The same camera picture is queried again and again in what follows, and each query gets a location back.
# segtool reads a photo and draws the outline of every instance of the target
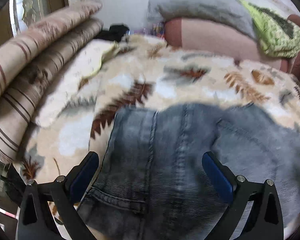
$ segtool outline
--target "metal screw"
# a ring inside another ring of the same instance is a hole
[[[56,181],[57,182],[63,182],[65,180],[65,178],[66,178],[65,176],[60,175],[60,176],[57,177]]]
[[[237,180],[240,181],[240,182],[244,182],[246,180],[246,178],[244,176],[242,176],[242,175],[239,175],[237,177]]]
[[[33,179],[30,179],[30,180],[28,180],[27,185],[28,185],[28,186],[32,186],[33,183],[34,183],[34,180],[33,180]]]
[[[271,179],[267,179],[267,183],[268,183],[268,185],[270,185],[270,186],[272,186],[274,183],[273,183],[273,181],[271,180]]]

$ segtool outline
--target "pink pillow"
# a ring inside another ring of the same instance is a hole
[[[257,42],[234,28],[208,20],[176,18],[165,24],[165,39],[171,46],[205,50],[238,60],[253,60],[287,72],[288,61],[268,57]]]

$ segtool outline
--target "jeans seam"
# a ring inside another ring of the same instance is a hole
[[[149,211],[149,202],[150,202],[150,170],[151,170],[151,165],[152,165],[152,160],[153,160],[153,156],[154,156],[154,149],[153,149],[153,142],[154,142],[154,134],[155,134],[155,127],[156,127],[156,122],[157,122],[157,114],[158,111],[156,111],[152,117],[152,125],[151,125],[151,131],[150,131],[150,138],[149,138],[149,157],[146,163],[146,172],[145,172],[145,184],[144,184],[144,188],[146,190],[145,192],[145,196],[147,199],[145,199],[146,202],[146,210],[145,212],[147,213]],[[145,230],[145,226],[144,226],[144,218],[140,219],[140,227],[139,227],[139,233],[138,233],[138,239],[142,240],[143,236],[144,236],[144,230]]]
[[[172,194],[171,197],[171,208],[167,216],[166,220],[166,233],[165,237],[167,239],[172,239],[173,236],[171,235],[173,232],[175,232],[176,226],[177,226],[177,215],[181,213],[182,211],[182,198],[180,196],[180,189],[183,185],[184,180],[184,162],[185,162],[185,151],[187,148],[187,124],[188,124],[188,105],[184,106],[184,112],[181,122],[181,134],[179,136],[179,145],[175,152],[175,158],[173,162],[173,169],[174,169],[174,178],[173,178],[173,184],[172,184]]]
[[[223,125],[224,129],[227,129],[238,136],[244,137],[245,139],[247,139],[249,141],[253,141],[257,145],[259,145],[265,152],[275,156],[275,154],[272,151],[270,151],[258,138],[250,136],[250,133],[248,131],[246,131],[240,127],[236,127],[234,124],[230,123],[229,121],[223,120],[223,119],[220,119],[219,122],[217,123],[217,125],[219,125],[222,122],[229,124],[229,126]],[[277,176],[278,161],[275,159],[275,157],[274,158],[270,157],[270,159],[274,162],[274,166],[275,166],[274,178],[273,178],[275,180],[276,176]]]
[[[116,119],[117,119],[117,113],[116,113],[115,116],[114,116],[114,122],[116,121]],[[112,138],[112,136],[115,136],[116,133],[117,133],[117,130],[115,130],[115,127],[114,127],[114,128],[112,129],[111,133],[110,133],[110,136],[109,136],[107,149],[106,149],[106,152],[105,152],[105,154],[104,154],[104,156],[103,156],[103,159],[102,159],[102,162],[101,162],[100,171],[99,171],[97,177],[95,178],[95,180],[93,181],[93,183],[92,183],[90,189],[88,190],[87,195],[91,192],[94,183],[97,181],[97,179],[98,179],[98,177],[99,177],[99,174],[102,172],[103,163],[104,163],[104,161],[105,161],[105,159],[106,159],[106,156],[108,155],[108,150],[109,150],[109,147],[110,147],[110,141],[111,141],[111,138]]]
[[[99,200],[102,203],[108,204],[110,206],[136,212],[136,213],[144,213],[145,211],[145,202],[144,201],[134,201],[130,199],[123,199],[119,197],[115,197],[104,193],[96,188],[94,188],[87,198],[94,198]]]
[[[105,153],[105,156],[103,157],[103,161],[102,161],[102,165],[101,165],[101,168],[100,168],[100,171],[99,171],[99,174],[102,172],[102,168],[103,168],[103,163],[106,159],[106,156],[109,155],[109,151],[112,151],[114,149],[114,142],[115,142],[115,138],[117,137],[117,134],[118,134],[118,131],[119,131],[119,125],[115,125],[116,122],[117,122],[117,116],[118,116],[118,112],[115,113],[115,116],[114,116],[114,125],[113,125],[113,128],[112,128],[112,131],[111,131],[111,134],[110,134],[110,137],[109,137],[109,141],[108,141],[108,146],[107,146],[107,150],[106,150],[106,153]],[[102,188],[104,189],[106,187],[106,184],[107,184],[107,181],[108,181],[108,177],[109,177],[109,172],[107,172],[107,175],[106,175],[106,179],[104,180],[104,184],[102,186]]]

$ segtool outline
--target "feather pattern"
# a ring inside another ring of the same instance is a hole
[[[120,48],[118,55],[126,54],[128,52],[134,51],[135,49],[136,49],[136,47],[124,46],[124,47]]]
[[[127,93],[124,93],[120,98],[113,99],[112,102],[107,105],[92,123],[90,137],[95,139],[95,133],[101,134],[101,127],[104,129],[106,124],[108,126],[114,120],[116,112],[125,106],[135,105],[136,102],[144,104],[144,99],[147,99],[148,94],[152,92],[152,84],[134,82],[133,86]]]
[[[299,98],[299,100],[300,100],[300,87],[295,86],[295,87],[294,87],[294,90],[297,92],[298,98]]]
[[[251,71],[251,74],[257,84],[274,86],[273,79],[263,74],[261,71],[254,69]]]
[[[148,52],[148,58],[154,58],[154,57],[158,57],[159,54],[159,50],[162,49],[165,46],[164,43],[158,43],[156,45],[154,45],[153,47],[151,47],[151,49],[149,49]]]
[[[37,161],[31,161],[31,156],[29,156],[29,159],[23,159],[22,164],[24,166],[24,169],[22,169],[23,176],[26,177],[26,179],[35,179],[36,173],[39,169],[39,163]]]
[[[226,83],[229,84],[229,87],[234,87],[236,93],[240,92],[242,98],[250,102],[264,102],[270,99],[247,83],[239,72],[230,72],[225,75],[224,79],[226,79]]]
[[[199,68],[198,65],[191,64],[184,69],[164,67],[163,71],[169,73],[164,80],[184,79],[187,82],[196,82],[205,74],[209,73],[210,70],[208,68]]]

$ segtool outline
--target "striped fabric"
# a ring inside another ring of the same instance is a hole
[[[101,28],[97,19],[80,24],[29,63],[8,86],[0,97],[0,161],[16,160],[22,137],[45,89]]]
[[[0,46],[0,96],[26,64],[101,7],[101,2],[84,2],[58,10]]]

